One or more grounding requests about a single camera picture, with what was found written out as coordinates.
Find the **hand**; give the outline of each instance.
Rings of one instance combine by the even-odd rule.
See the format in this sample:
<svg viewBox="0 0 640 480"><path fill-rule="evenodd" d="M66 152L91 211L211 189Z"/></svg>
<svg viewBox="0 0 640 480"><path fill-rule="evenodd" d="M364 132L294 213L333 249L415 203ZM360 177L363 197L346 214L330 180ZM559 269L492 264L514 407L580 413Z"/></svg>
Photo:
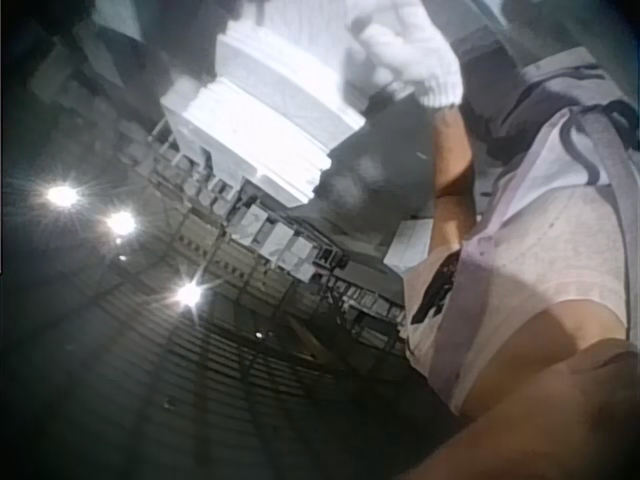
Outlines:
<svg viewBox="0 0 640 480"><path fill-rule="evenodd" d="M347 0L348 28L381 67L413 87L418 101L428 108L462 102L460 62L442 32L431 22L420 0L391 0L402 36L372 23L377 0Z"/></svg>

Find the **white glove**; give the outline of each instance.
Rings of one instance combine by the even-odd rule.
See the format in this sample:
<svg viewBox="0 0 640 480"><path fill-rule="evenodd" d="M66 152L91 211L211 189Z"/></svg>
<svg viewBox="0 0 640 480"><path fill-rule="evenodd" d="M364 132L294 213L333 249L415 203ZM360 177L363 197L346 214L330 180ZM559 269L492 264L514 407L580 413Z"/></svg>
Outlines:
<svg viewBox="0 0 640 480"><path fill-rule="evenodd" d="M371 22L378 0L347 0L349 31L381 67L413 87L428 108L462 102L460 62L420 0L391 0L402 36Z"/></svg>

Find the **gray strap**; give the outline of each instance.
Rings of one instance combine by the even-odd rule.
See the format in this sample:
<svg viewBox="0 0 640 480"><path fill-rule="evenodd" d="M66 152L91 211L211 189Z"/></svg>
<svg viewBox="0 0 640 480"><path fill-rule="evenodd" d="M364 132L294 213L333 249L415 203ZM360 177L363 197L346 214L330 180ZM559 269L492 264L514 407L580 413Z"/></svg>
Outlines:
<svg viewBox="0 0 640 480"><path fill-rule="evenodd" d="M601 109L580 115L579 121L602 159L618 204L627 266L628 339L640 346L640 165L627 154Z"/></svg>

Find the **metal beam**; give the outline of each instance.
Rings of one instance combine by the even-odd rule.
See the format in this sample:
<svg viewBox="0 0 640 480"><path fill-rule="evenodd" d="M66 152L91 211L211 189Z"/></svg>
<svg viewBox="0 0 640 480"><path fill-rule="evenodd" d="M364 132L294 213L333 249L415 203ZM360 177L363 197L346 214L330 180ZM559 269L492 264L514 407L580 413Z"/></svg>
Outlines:
<svg viewBox="0 0 640 480"><path fill-rule="evenodd" d="M260 266L260 263L261 263L260 255L256 253L253 261L253 265L251 266L251 270L249 271L249 275L247 275L247 278L245 279L244 283L242 284L242 287L240 288L240 292L238 293L238 297L236 299L237 302L240 302L240 300L242 300L242 295L244 294L245 290L249 286L249 283L253 279L253 276L255 275L256 270L258 270L258 267Z"/></svg>

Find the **forearm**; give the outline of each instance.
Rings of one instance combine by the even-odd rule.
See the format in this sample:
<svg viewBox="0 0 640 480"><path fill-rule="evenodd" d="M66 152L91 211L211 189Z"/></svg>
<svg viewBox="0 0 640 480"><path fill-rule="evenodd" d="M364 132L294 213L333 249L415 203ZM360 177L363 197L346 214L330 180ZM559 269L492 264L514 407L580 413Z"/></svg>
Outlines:
<svg viewBox="0 0 640 480"><path fill-rule="evenodd" d="M473 164L469 137L458 108L433 115L435 198L473 198Z"/></svg>
<svg viewBox="0 0 640 480"><path fill-rule="evenodd" d="M469 138L457 108L439 110L433 121L434 213L429 253L460 245L476 223Z"/></svg>

